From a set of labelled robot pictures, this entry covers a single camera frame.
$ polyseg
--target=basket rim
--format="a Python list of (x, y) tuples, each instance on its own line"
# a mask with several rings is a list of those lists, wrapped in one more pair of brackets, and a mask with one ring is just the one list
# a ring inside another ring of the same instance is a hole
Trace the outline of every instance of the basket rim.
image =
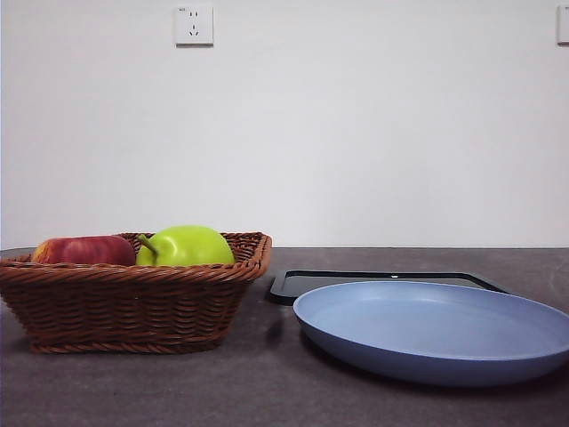
[[(116, 235), (131, 235), (131, 234), (144, 234), (144, 233), (117, 233)], [(76, 264), (73, 262), (58, 262), (53, 264), (48, 263), (41, 263), (41, 262), (31, 262), (31, 261), (22, 261), (27, 259), (30, 254), (23, 254), (18, 255), (11, 258), (0, 258), (0, 268), (7, 268), (7, 269), (31, 269), (31, 270), (44, 270), (44, 271), (61, 271), (61, 270), (73, 270), (73, 271), (113, 271), (113, 272), (124, 272), (124, 273), (140, 273), (144, 274), (145, 272), (149, 271), (169, 271), (169, 272), (180, 272), (180, 271), (187, 271), (187, 270), (253, 270), (255, 266), (259, 264), (266, 263), (268, 264), (268, 260), (266, 260), (266, 255), (268, 254), (268, 250), (272, 245), (272, 239), (270, 236), (263, 234), (260, 231), (255, 232), (245, 232), (245, 233), (227, 233), (222, 232), (221, 235), (234, 237), (234, 236), (258, 236), (259, 242), (254, 249), (253, 255), (251, 258), (240, 261), (240, 262), (233, 262), (233, 263), (208, 263), (208, 264), (194, 264), (189, 266), (180, 266), (180, 265), (118, 265), (118, 264), (108, 264), (108, 263), (99, 263), (99, 264)]]

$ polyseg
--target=pear stem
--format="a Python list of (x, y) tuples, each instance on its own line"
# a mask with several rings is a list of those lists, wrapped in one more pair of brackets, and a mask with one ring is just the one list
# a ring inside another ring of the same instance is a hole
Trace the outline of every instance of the pear stem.
[(152, 253), (152, 258), (153, 258), (154, 264), (156, 265), (156, 258), (158, 258), (158, 251), (156, 250), (154, 245), (152, 245), (152, 242), (150, 242), (150, 239), (147, 238), (143, 234), (139, 234), (136, 238), (139, 240), (141, 245), (147, 247), (148, 250)]

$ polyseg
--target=table surface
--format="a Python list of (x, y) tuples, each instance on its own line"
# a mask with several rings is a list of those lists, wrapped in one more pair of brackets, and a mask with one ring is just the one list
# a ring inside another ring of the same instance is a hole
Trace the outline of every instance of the table surface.
[(467, 271), (569, 312), (569, 249), (274, 248), (215, 350), (36, 355), (3, 305), (2, 425), (569, 425), (569, 365), (528, 383), (452, 389), (329, 357), (301, 333), (292, 307), (267, 300), (276, 273), (292, 269)]

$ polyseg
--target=plate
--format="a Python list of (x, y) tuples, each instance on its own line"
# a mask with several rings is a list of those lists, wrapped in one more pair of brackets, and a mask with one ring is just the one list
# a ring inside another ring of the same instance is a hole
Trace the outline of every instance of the plate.
[(356, 367), (453, 387), (527, 381), (569, 359), (569, 316), (511, 294), (426, 282), (321, 287), (294, 313), (316, 345)]

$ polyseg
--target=gray countertop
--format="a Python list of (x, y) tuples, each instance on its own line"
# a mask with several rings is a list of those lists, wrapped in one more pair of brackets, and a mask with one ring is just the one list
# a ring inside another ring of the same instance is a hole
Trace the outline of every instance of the gray countertop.
[(274, 248), (216, 350), (36, 355), (3, 305), (2, 425), (569, 425), (568, 365), (529, 383), (446, 389), (329, 357), (292, 307), (266, 299), (276, 273), (291, 269), (467, 271), (569, 312), (569, 249)]

